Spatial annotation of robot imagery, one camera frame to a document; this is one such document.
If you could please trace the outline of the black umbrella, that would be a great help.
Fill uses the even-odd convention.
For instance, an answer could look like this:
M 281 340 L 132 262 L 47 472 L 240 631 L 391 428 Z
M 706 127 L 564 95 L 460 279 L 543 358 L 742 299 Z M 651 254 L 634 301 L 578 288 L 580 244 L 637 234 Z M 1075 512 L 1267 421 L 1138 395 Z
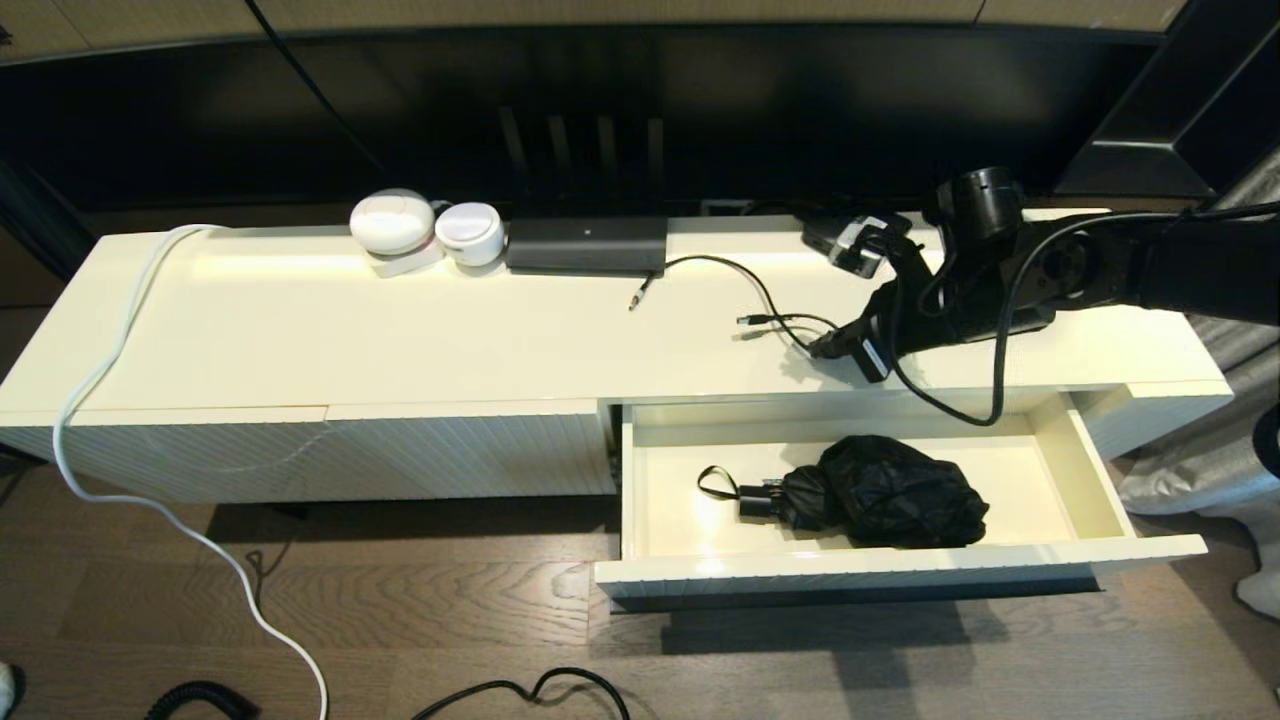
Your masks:
M 987 534 L 989 505 L 957 464 L 884 436 L 846 436 L 815 462 L 759 486 L 741 486 L 718 465 L 696 483 L 733 502 L 742 521 L 801 536 L 840 532 L 855 547 L 961 548 Z

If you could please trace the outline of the white egg-shaped device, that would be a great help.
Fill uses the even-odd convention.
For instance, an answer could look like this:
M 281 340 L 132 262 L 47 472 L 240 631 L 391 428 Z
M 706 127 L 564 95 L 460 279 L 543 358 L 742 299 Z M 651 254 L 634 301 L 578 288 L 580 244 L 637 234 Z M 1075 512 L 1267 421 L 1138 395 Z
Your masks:
M 422 195 L 407 188 L 388 188 L 357 202 L 348 227 L 366 252 L 398 256 L 428 243 L 435 219 L 435 209 Z

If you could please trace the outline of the white rounded floor object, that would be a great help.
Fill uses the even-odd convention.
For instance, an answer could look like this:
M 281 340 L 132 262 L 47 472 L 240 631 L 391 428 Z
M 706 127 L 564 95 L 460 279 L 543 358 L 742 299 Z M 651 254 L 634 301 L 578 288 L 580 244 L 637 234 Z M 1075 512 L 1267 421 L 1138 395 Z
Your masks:
M 1235 592 L 1253 611 L 1280 621 L 1280 570 L 1260 570 L 1238 582 Z

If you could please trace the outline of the black shelf unit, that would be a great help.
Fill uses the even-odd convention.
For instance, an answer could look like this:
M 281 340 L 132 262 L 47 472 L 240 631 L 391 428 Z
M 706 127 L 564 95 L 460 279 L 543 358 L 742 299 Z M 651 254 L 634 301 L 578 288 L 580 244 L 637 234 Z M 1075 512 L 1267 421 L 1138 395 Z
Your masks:
M 1055 193 L 1213 197 L 1213 183 L 1187 156 L 1189 137 L 1277 31 L 1280 0 L 1188 0 Z

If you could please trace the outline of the grey curtain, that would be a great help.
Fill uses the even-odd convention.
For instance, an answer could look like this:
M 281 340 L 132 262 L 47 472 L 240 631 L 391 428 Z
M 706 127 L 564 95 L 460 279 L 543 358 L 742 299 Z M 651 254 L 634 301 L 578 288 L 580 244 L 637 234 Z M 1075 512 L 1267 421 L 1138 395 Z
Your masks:
M 1189 316 L 1233 400 L 1140 448 L 1119 483 L 1130 512 L 1239 521 L 1260 570 L 1280 570 L 1280 311 L 1266 323 Z

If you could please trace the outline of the white fluted drawer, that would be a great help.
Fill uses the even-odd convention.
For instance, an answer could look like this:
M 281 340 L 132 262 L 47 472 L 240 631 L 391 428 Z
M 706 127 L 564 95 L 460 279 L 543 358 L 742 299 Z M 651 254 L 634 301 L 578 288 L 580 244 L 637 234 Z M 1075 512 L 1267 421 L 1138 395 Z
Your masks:
M 698 488 L 722 468 L 758 486 L 846 436 L 902 441 L 956 462 L 989 505 L 964 550 L 860 550 L 842 533 L 739 519 Z M 897 393 L 795 395 L 626 407 L 621 556 L 593 569 L 616 609 L 716 607 L 847 593 L 945 600 L 1091 591 L 1097 577 L 1206 551 L 1198 536 L 1140 538 L 1068 395 L 1036 395 L 991 428 Z

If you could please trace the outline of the black router with antennas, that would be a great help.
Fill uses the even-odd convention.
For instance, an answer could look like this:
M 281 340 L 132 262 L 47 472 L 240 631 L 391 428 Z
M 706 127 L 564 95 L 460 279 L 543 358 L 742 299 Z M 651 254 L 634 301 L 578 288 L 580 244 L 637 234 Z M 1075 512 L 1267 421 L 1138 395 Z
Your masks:
M 667 247 L 663 136 L 655 118 L 499 110 L 515 177 L 498 202 L 507 266 L 530 275 L 644 277 Z

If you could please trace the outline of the small white round device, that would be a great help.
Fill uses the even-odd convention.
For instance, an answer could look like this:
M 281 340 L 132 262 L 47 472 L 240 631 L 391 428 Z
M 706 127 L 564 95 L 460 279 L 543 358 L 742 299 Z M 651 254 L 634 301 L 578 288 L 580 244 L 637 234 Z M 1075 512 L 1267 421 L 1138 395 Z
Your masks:
M 451 205 L 436 217 L 434 232 L 445 254 L 461 266 L 489 265 L 506 251 L 506 224 L 489 204 Z

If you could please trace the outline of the white tv cabinet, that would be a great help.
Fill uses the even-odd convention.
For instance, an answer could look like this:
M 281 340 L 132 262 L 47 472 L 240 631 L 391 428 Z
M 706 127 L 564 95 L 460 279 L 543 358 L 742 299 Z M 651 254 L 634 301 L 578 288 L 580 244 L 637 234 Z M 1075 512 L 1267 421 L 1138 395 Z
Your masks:
M 0 443 L 50 457 L 60 407 L 116 361 L 64 432 L 70 468 L 165 503 L 611 495 L 611 410 L 724 404 L 762 421 L 832 409 L 938 413 L 849 360 L 746 340 L 762 296 L 859 315 L 879 282 L 778 217 L 686 219 L 680 264 L 636 278 L 513 275 L 451 261 L 390 279 L 338 227 L 99 241 L 0 383 Z

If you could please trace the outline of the black television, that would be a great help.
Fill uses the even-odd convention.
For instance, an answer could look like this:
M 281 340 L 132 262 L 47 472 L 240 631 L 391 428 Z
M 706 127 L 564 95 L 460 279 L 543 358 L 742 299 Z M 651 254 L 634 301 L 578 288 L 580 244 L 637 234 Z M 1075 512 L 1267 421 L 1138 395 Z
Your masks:
M 987 26 L 571 26 L 291 35 L 0 67 L 0 158 L 84 213 L 334 202 L 914 200 L 1048 190 L 1151 35 Z

